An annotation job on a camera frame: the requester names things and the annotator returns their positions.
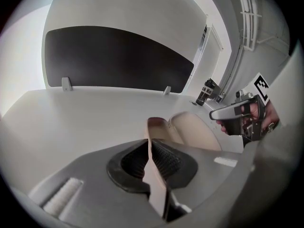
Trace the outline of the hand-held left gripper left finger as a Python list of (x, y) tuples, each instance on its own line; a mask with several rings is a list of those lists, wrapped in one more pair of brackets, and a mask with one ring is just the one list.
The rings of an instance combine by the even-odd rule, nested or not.
[(148, 140), (84, 154), (30, 194), (13, 188), (22, 208), (44, 228), (159, 228), (143, 182)]

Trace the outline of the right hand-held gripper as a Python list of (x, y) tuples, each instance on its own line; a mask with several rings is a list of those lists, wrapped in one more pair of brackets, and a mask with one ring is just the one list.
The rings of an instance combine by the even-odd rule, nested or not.
[[(224, 123), (227, 124), (227, 129), (232, 134), (241, 135), (245, 143), (260, 140), (266, 134), (266, 130), (262, 129), (262, 121), (266, 116), (266, 105), (269, 101), (269, 97), (266, 94), (268, 88), (269, 85), (264, 77), (261, 73), (257, 73), (245, 88), (236, 92), (236, 104), (211, 111), (209, 113), (210, 119), (225, 120)], [(259, 109), (258, 119), (250, 119), (242, 129), (240, 128), (241, 126), (238, 126), (238, 121), (249, 113), (242, 114), (242, 105), (240, 103), (242, 105), (257, 103)]]

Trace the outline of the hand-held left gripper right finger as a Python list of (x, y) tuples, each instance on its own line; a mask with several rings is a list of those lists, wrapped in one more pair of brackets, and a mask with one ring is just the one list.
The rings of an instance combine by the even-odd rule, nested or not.
[(241, 154), (152, 140), (152, 160), (164, 184), (158, 202), (161, 217), (171, 222), (192, 212), (228, 177)]

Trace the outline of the person's right hand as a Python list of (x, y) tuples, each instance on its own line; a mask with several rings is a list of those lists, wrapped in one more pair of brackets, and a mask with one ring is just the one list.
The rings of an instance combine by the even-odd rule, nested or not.
[[(242, 114), (244, 113), (249, 113), (246, 116), (243, 116), (239, 119), (238, 121), (238, 126), (241, 126), (240, 128), (247, 124), (247, 122), (250, 119), (258, 119), (259, 117), (259, 109), (258, 109), (258, 104), (257, 103), (250, 103), (250, 104), (245, 104), (240, 107), (240, 110)], [(222, 121), (217, 120), (216, 124), (219, 124), (221, 126), (221, 131), (226, 133), (227, 135), (237, 135), (237, 134), (232, 134), (230, 130), (227, 129), (227, 124), (223, 123)]]

